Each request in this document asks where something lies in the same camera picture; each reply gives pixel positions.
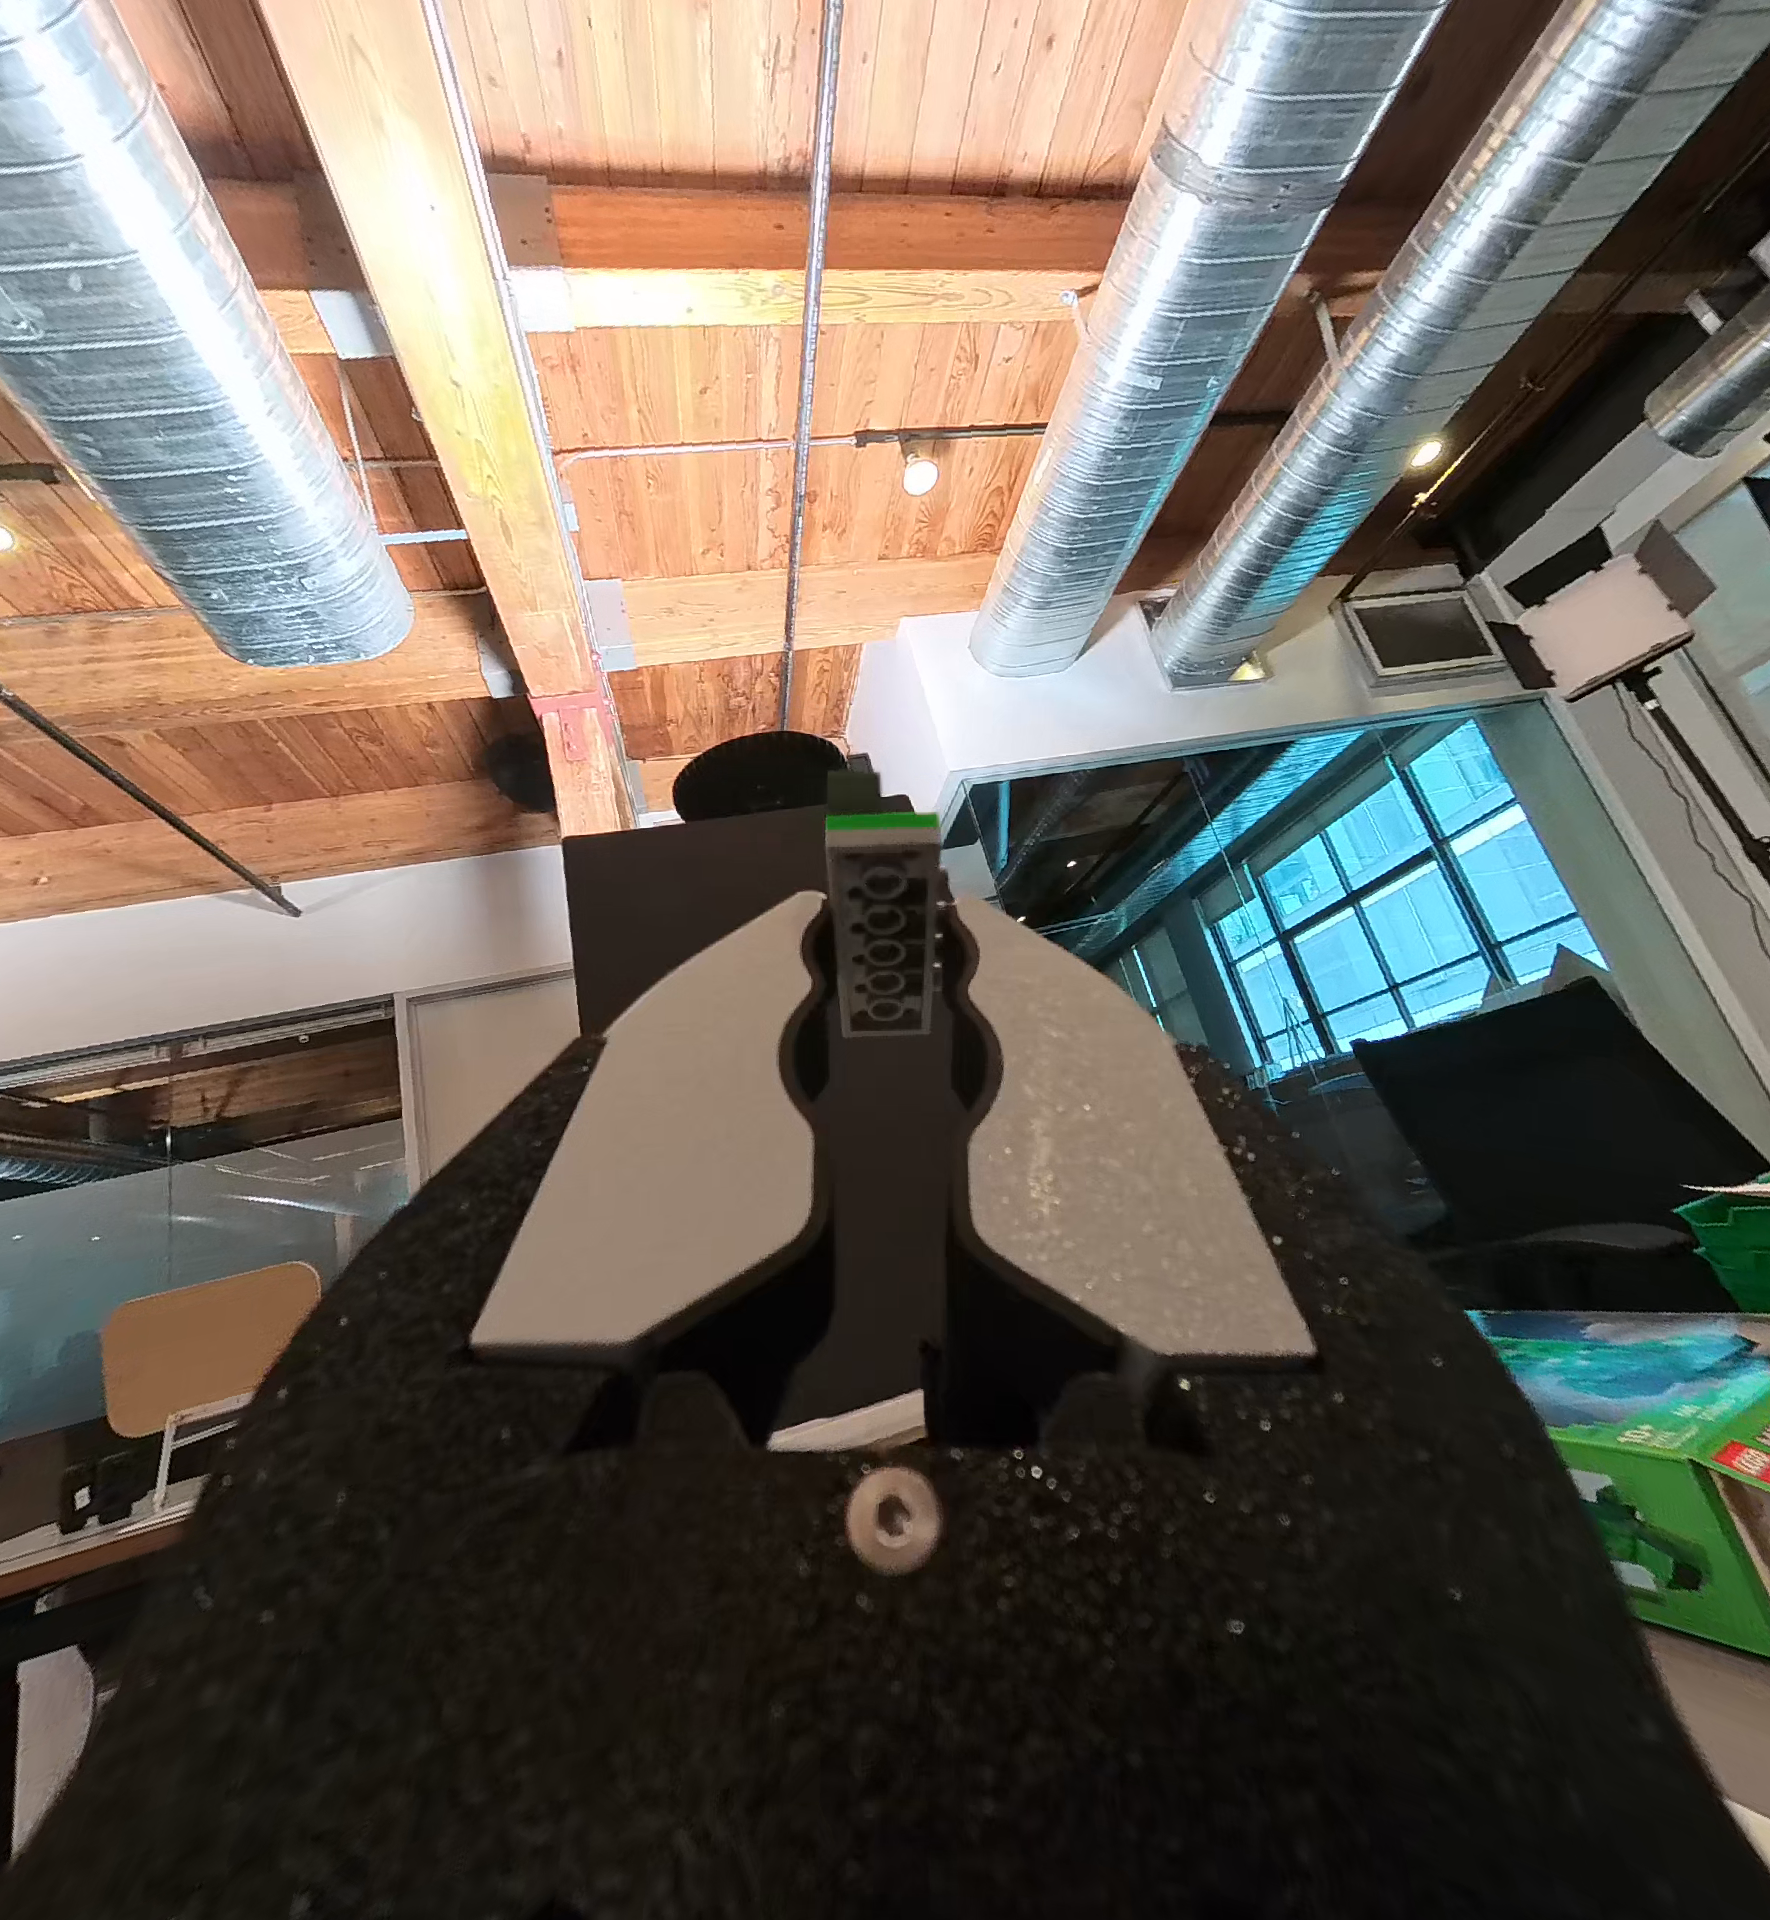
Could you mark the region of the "grey brick plate green top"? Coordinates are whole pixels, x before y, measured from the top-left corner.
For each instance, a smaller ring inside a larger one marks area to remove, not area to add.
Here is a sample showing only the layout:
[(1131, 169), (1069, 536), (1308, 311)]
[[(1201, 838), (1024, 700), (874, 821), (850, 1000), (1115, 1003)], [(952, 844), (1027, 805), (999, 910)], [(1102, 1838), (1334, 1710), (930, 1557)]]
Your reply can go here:
[(940, 818), (893, 798), (865, 755), (828, 773), (833, 984), (848, 1041), (925, 1041), (943, 996)]

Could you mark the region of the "black light stand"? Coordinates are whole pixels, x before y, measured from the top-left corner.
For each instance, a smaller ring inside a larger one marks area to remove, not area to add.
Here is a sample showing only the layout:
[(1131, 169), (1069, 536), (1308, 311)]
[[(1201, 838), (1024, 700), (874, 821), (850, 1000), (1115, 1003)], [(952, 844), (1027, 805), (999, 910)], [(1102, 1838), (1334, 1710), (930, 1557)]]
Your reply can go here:
[(1675, 717), (1666, 710), (1657, 689), (1656, 689), (1656, 669), (1651, 666), (1633, 666), (1619, 674), (1616, 685), (1623, 689), (1625, 699), (1640, 709), (1649, 717), (1656, 736), (1666, 742), (1666, 751), (1670, 759), (1686, 773), (1697, 796), (1708, 803), (1728, 839), (1735, 848), (1735, 855), (1752, 868), (1758, 880), (1762, 884), (1770, 899), (1770, 832), (1752, 831), (1747, 821), (1735, 809), (1735, 800), (1723, 792), (1723, 787), (1714, 779), (1714, 771), (1707, 767), (1702, 755), (1691, 748), (1686, 736), (1679, 730)]

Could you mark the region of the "white wall vent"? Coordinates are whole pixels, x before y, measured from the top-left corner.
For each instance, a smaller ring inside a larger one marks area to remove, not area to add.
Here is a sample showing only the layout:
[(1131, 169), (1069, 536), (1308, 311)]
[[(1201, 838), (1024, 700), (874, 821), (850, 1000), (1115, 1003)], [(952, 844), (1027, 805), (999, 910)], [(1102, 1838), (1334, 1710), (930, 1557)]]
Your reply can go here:
[(1505, 666), (1493, 625), (1462, 590), (1341, 596), (1334, 618), (1350, 636), (1373, 686), (1416, 686)]

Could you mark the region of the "silver air duct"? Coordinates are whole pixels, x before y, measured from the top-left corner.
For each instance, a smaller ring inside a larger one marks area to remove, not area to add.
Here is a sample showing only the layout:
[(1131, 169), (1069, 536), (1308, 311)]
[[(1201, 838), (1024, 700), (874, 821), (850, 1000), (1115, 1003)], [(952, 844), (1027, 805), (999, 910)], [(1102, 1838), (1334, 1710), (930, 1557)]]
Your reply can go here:
[(1187, 31), (968, 633), (980, 669), (1083, 653), (1444, 12), (1235, 2)]
[(413, 601), (112, 6), (0, 2), (0, 384), (230, 659)]
[(1770, 45), (1770, 2), (1568, 2), (1152, 625), (1232, 681)]

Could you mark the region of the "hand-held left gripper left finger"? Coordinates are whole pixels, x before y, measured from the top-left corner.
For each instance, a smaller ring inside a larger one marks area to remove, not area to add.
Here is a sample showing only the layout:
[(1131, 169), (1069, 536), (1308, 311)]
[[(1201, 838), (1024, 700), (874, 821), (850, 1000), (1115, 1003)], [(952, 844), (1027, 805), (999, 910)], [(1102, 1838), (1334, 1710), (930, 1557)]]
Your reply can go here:
[(828, 1205), (794, 1050), (823, 910), (781, 899), (609, 1026), (473, 1355), (639, 1361), (813, 1248)]

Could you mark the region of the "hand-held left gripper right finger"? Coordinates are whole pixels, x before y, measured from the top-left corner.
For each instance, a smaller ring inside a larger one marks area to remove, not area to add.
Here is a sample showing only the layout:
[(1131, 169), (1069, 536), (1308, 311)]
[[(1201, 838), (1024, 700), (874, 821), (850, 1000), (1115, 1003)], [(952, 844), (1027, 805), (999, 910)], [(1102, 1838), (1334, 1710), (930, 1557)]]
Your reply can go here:
[(977, 1241), (1148, 1357), (1304, 1366), (1315, 1343), (1176, 1045), (1113, 979), (958, 900), (985, 1040), (967, 1138)]

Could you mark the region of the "plywood chair with white legs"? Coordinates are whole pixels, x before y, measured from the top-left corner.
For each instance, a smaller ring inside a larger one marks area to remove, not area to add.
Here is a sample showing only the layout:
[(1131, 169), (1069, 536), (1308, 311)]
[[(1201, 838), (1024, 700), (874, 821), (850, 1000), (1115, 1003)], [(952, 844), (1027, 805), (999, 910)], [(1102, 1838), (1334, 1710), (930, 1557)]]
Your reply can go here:
[(161, 1440), (149, 1516), (174, 1507), (174, 1452), (239, 1422), (319, 1300), (319, 1270), (285, 1261), (112, 1310), (99, 1332), (105, 1418), (122, 1439)]

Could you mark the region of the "wooden office desk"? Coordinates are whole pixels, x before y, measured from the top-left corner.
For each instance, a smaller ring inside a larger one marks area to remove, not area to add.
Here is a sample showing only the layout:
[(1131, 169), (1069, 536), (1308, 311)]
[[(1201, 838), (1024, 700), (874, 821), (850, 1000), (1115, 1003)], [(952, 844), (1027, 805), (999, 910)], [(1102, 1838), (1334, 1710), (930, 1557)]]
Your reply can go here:
[(0, 1871), (76, 1769), (105, 1662), (183, 1542), (190, 1512), (0, 1546)]

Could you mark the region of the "green brick set box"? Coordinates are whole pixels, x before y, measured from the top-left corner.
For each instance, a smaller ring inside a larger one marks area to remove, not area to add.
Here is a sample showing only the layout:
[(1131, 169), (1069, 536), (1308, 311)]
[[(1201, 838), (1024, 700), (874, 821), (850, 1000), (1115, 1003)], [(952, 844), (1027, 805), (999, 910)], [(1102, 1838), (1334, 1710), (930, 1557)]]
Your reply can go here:
[(1770, 1659), (1770, 1315), (1473, 1312), (1644, 1624)]

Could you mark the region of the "large paned window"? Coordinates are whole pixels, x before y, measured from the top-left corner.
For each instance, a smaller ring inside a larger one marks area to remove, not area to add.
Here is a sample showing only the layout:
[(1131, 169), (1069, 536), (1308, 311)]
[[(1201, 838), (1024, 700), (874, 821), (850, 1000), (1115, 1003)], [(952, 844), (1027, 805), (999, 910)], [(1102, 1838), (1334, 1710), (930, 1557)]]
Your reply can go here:
[(1487, 725), (1366, 732), (1235, 844), (1192, 917), (1252, 1069), (1281, 1081), (1606, 969)]

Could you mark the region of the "black fabric chair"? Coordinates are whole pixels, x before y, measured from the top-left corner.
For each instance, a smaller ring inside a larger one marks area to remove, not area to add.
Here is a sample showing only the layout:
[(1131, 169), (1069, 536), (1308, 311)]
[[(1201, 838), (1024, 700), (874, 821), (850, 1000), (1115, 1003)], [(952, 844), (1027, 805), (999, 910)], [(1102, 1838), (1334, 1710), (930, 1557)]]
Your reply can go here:
[(1421, 1247), (1462, 1310), (1723, 1315), (1679, 1217), (1767, 1158), (1591, 979), (1354, 1056), (1445, 1207)]

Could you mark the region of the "grey ceiling pipe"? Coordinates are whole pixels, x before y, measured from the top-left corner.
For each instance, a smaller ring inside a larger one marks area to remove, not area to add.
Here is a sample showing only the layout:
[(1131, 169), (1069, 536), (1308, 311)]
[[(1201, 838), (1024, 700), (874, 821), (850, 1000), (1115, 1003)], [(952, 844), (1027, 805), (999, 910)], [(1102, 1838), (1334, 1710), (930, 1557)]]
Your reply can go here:
[(845, 2), (823, 2), (820, 65), (813, 102), (813, 138), (807, 171), (805, 253), (801, 270), (801, 355), (795, 386), (795, 428), (790, 440), (790, 503), (784, 556), (784, 618), (777, 678), (777, 730), (794, 723), (795, 647), (801, 608), (801, 553), (807, 506), (807, 466), (813, 447), (816, 373), (823, 332), (823, 275), (828, 253), (828, 204), (834, 147), (834, 115), (839, 102), (839, 46)]

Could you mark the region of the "studio light panel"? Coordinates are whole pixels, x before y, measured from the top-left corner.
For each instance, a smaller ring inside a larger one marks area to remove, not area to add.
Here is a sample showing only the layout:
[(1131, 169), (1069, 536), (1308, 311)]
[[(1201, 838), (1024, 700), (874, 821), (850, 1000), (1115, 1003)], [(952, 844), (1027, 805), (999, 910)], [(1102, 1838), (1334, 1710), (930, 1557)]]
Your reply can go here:
[(1494, 638), (1524, 689), (1578, 700), (1684, 647), (1714, 591), (1663, 524), (1628, 551), (1596, 526), (1501, 585), (1518, 616), (1496, 622)]

